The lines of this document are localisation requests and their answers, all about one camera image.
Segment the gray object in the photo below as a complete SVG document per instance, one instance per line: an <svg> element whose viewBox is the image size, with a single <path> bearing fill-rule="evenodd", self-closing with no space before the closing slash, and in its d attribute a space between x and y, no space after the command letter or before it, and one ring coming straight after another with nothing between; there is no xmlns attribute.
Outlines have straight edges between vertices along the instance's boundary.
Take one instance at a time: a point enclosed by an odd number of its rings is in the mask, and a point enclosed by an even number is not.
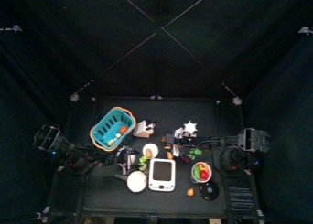
<svg viewBox="0 0 313 224"><path fill-rule="evenodd" d="M270 149L269 138L270 135L266 131L247 128L238 134L238 146L245 151L267 152Z"/></svg>

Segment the white plate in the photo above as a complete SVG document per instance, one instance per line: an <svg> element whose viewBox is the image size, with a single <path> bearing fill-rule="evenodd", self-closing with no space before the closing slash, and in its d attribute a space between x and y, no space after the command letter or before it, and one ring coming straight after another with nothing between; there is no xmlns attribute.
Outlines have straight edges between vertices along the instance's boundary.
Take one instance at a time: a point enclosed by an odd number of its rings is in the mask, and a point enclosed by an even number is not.
<svg viewBox="0 0 313 224"><path fill-rule="evenodd" d="M159 153L159 148L155 144L146 144L142 148L142 154L146 155L146 150L151 150L151 158L156 157Z"/></svg>
<svg viewBox="0 0 313 224"><path fill-rule="evenodd" d="M140 192L147 185L147 177L140 171L134 171L127 177L127 186L132 192Z"/></svg>

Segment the white bowl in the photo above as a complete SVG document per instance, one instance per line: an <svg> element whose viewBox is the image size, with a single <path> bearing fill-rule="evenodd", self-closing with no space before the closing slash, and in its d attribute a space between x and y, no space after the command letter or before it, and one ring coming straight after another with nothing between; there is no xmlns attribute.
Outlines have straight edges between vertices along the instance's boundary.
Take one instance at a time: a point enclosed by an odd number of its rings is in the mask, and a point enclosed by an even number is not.
<svg viewBox="0 0 313 224"><path fill-rule="evenodd" d="M132 192L140 192L147 185L147 177L140 171L134 171L127 177L127 186Z"/></svg>

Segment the teal basket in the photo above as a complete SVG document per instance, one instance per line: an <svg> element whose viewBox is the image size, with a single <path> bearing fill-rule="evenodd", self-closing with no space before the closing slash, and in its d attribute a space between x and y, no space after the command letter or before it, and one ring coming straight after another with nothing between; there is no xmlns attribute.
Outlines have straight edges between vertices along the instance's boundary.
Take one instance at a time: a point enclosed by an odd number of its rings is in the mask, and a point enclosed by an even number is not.
<svg viewBox="0 0 313 224"><path fill-rule="evenodd" d="M123 126L127 127L127 131L120 134L120 137L116 137ZM104 151L115 150L134 128L135 117L132 113L121 107L113 107L91 129L89 136L93 145Z"/></svg>

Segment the orange object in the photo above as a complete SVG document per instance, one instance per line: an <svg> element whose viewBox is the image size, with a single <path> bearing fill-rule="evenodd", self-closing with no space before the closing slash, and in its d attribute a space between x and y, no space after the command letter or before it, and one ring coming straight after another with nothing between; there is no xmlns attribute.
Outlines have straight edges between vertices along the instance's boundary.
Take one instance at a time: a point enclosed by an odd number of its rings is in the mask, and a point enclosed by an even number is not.
<svg viewBox="0 0 313 224"><path fill-rule="evenodd" d="M128 130L127 126L123 125L123 126L120 127L120 134L126 134L127 130Z"/></svg>
<svg viewBox="0 0 313 224"><path fill-rule="evenodd" d="M192 188L190 188L190 189L187 190L186 196L187 196L187 197L192 197L192 195L194 195L194 191L192 191Z"/></svg>

